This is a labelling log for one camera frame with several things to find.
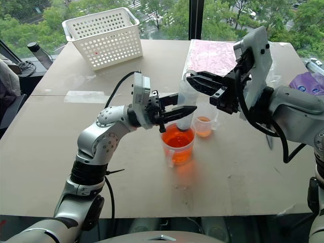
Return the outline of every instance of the green foliage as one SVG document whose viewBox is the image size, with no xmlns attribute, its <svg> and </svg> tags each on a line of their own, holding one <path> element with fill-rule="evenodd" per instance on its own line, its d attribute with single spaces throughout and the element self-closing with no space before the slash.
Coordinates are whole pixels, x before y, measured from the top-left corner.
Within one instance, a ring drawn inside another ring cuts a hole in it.
<svg viewBox="0 0 324 243">
<path fill-rule="evenodd" d="M 241 30 L 243 28 L 243 26 L 249 26 L 252 28 L 258 28 L 262 25 L 262 23 L 260 23 L 259 21 L 256 21 L 254 19 L 251 19 L 249 15 L 247 14 L 242 14 L 240 19 L 238 20 L 238 23 L 241 26 Z"/>
<path fill-rule="evenodd" d="M 141 0 L 141 12 L 155 25 L 159 30 L 161 28 L 162 17 L 167 17 L 170 8 L 174 5 L 174 0 Z"/>
<path fill-rule="evenodd" d="M 0 18 L 9 14 L 10 16 L 24 20 L 36 15 L 36 9 L 43 10 L 48 7 L 48 0 L 0 0 Z"/>
<path fill-rule="evenodd" d="M 179 0 L 170 9 L 170 13 L 174 23 L 170 26 L 163 26 L 161 30 L 166 33 L 168 39 L 188 39 L 189 1 Z"/>
<path fill-rule="evenodd" d="M 260 20 L 266 29 L 284 30 L 288 20 L 293 17 L 289 0 L 261 0 L 260 4 Z"/>
<path fill-rule="evenodd" d="M 204 19 L 202 21 L 201 38 L 213 41 L 235 41 L 237 36 L 224 19 L 232 17 L 228 2 L 206 0 Z"/>
<path fill-rule="evenodd" d="M 64 0 L 0 0 L 0 38 L 20 57 L 30 56 L 26 45 L 37 41 L 49 52 L 66 43 L 62 21 L 70 18 L 98 13 L 118 7 L 126 7 L 131 1 L 121 0 L 78 0 L 69 5 Z M 257 28 L 265 25 L 268 36 L 274 42 L 290 42 L 299 55 L 324 59 L 324 0 L 308 0 L 299 6 L 295 14 L 291 11 L 290 0 L 205 0 L 202 39 L 214 41 L 236 41 L 247 34 L 245 26 Z M 139 12 L 131 11 L 140 19 L 141 28 L 152 28 L 154 33 L 142 32 L 142 38 L 188 39 L 188 0 L 141 0 Z M 43 11 L 43 21 L 33 16 L 38 7 Z M 249 12 L 259 13 L 253 20 Z M 150 17 L 149 24 L 141 20 Z M 232 28 L 229 21 L 236 19 Z M 294 27 L 288 31 L 287 21 L 292 19 Z"/>
<path fill-rule="evenodd" d="M 4 19 L 0 19 L 0 29 L 0 38 L 20 57 L 31 56 L 26 45 L 32 41 L 39 42 L 46 50 L 54 50 L 66 42 L 62 31 L 53 31 L 46 21 L 37 25 L 21 24 L 17 19 L 6 15 Z"/>
<path fill-rule="evenodd" d="M 271 30 L 270 40 L 290 42 L 302 57 L 324 59 L 324 1 L 309 0 L 295 15 L 294 27 Z"/>
<path fill-rule="evenodd" d="M 62 29 L 61 23 L 65 20 L 64 15 L 64 9 L 50 7 L 44 10 L 43 18 L 51 29 L 59 30 Z"/>
<path fill-rule="evenodd" d="M 324 32 L 324 1 L 309 0 L 299 6 L 294 19 L 294 29 L 304 31 L 309 25 L 317 25 Z"/>
</svg>

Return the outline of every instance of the beige tabletop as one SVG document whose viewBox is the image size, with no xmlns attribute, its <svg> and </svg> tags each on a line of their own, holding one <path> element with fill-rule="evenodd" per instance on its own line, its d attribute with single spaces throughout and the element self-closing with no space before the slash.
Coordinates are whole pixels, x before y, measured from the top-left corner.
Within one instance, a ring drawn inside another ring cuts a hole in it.
<svg viewBox="0 0 324 243">
<path fill-rule="evenodd" d="M 102 110 L 116 83 L 141 69 L 151 78 L 152 89 L 176 92 L 189 43 L 142 40 L 143 57 L 96 72 L 68 44 L 0 140 L 0 214 L 52 216 L 73 165 L 77 137 Z M 306 71 L 290 44 L 275 44 L 271 51 L 283 83 Z M 130 85 L 123 84 L 112 104 L 131 103 L 130 92 Z M 286 165 L 278 139 L 271 151 L 265 136 L 238 114 L 220 113 L 219 121 L 209 138 L 196 138 L 192 161 L 172 169 L 165 162 L 158 128 L 127 134 L 108 167 L 125 169 L 110 176 L 116 216 L 309 212 L 312 149 L 306 147 Z M 101 194 L 106 198 L 101 217 L 109 218 L 106 187 Z"/>
</svg>

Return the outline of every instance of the pink paper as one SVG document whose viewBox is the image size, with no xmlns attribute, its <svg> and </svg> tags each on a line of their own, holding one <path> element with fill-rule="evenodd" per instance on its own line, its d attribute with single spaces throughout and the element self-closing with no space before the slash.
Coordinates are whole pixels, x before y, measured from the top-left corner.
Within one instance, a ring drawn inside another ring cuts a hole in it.
<svg viewBox="0 0 324 243">
<path fill-rule="evenodd" d="M 184 71 L 208 71 L 225 76 L 236 66 L 233 43 L 191 40 Z"/>
</svg>

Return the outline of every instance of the plastic cup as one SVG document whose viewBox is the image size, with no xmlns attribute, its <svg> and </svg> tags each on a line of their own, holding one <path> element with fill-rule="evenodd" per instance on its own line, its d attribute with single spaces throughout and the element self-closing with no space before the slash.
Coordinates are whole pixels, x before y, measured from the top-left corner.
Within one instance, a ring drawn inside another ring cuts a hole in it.
<svg viewBox="0 0 324 243">
<path fill-rule="evenodd" d="M 201 102 L 197 104 L 197 110 L 193 115 L 193 126 L 201 137 L 207 137 L 218 127 L 218 110 L 215 106 Z"/>
<path fill-rule="evenodd" d="M 189 161 L 194 142 L 194 128 L 186 131 L 177 128 L 177 124 L 166 127 L 166 132 L 161 134 L 166 160 L 170 167 Z"/>
</svg>

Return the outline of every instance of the plastic bottle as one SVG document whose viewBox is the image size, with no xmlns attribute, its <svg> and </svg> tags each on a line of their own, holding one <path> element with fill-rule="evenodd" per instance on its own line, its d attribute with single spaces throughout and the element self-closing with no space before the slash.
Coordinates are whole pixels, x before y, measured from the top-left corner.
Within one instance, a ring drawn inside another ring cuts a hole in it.
<svg viewBox="0 0 324 243">
<path fill-rule="evenodd" d="M 53 61 L 50 59 L 47 52 L 44 51 L 37 42 L 31 42 L 27 45 L 27 47 L 46 69 L 50 68 Z"/>
<path fill-rule="evenodd" d="M 186 74 L 187 73 L 194 73 L 194 71 L 187 71 L 183 75 L 183 79 L 180 81 L 180 87 L 178 92 L 178 106 L 182 105 L 196 105 L 197 98 L 199 92 L 196 91 L 186 80 Z M 190 128 L 191 120 L 192 120 L 193 113 L 177 120 L 177 127 L 180 130 L 187 130 Z"/>
</svg>

